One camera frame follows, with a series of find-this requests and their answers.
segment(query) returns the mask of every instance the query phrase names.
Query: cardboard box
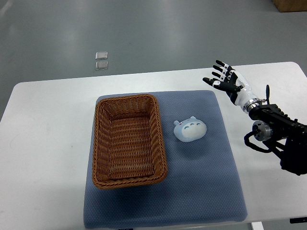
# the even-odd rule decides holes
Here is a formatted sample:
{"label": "cardboard box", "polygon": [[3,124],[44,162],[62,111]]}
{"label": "cardboard box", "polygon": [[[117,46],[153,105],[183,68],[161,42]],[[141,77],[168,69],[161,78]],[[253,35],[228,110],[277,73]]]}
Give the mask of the cardboard box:
{"label": "cardboard box", "polygon": [[272,0],[280,12],[307,11],[307,0]]}

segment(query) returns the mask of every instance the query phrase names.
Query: white table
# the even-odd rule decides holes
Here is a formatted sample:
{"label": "white table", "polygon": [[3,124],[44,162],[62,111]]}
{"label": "white table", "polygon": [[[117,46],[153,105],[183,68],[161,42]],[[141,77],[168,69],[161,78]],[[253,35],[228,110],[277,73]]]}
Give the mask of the white table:
{"label": "white table", "polygon": [[[269,84],[270,102],[290,118],[307,124],[307,78],[297,64],[235,68],[256,95],[265,98]],[[211,71],[17,84],[0,122],[1,229],[84,229],[84,189],[95,102],[101,95],[130,92],[213,90],[242,184],[248,210],[245,222],[307,216],[307,175],[283,171],[274,154],[244,145],[243,137],[251,131],[253,121],[224,92],[202,82],[203,77],[211,77]]]}

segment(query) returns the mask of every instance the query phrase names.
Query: robot finger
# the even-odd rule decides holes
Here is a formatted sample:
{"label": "robot finger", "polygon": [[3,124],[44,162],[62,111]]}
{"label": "robot finger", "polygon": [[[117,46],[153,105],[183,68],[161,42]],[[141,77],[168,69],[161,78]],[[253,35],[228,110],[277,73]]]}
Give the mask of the robot finger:
{"label": "robot finger", "polygon": [[216,73],[216,72],[212,72],[212,75],[214,75],[214,76],[216,76],[216,77],[220,78],[220,79],[221,79],[221,81],[224,81],[224,79],[225,79],[225,76],[224,76],[224,75],[223,75],[223,76],[221,76],[220,74],[218,74],[218,73]]}
{"label": "robot finger", "polygon": [[224,69],[222,69],[221,67],[216,66],[216,65],[213,65],[213,68],[220,71],[221,73],[224,71]]}
{"label": "robot finger", "polygon": [[220,61],[220,60],[216,60],[215,61],[218,65],[222,66],[224,69],[228,70],[228,71],[232,71],[232,70],[235,70],[233,69],[231,66],[229,66],[228,64]]}

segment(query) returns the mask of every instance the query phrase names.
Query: plush toy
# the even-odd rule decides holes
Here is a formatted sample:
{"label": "plush toy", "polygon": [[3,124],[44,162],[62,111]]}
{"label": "plush toy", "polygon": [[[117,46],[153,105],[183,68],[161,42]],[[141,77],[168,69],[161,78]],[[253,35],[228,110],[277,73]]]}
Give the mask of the plush toy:
{"label": "plush toy", "polygon": [[190,142],[202,138],[207,132],[207,126],[201,120],[192,116],[182,122],[174,121],[174,134],[183,141]]}

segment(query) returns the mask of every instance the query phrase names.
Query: brown woven basket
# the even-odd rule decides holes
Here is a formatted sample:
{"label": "brown woven basket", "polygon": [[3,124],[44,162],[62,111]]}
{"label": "brown woven basket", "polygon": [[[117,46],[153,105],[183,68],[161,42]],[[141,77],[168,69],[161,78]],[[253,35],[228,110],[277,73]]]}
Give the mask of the brown woven basket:
{"label": "brown woven basket", "polygon": [[154,184],[167,174],[157,99],[112,97],[95,109],[92,180],[100,189]]}

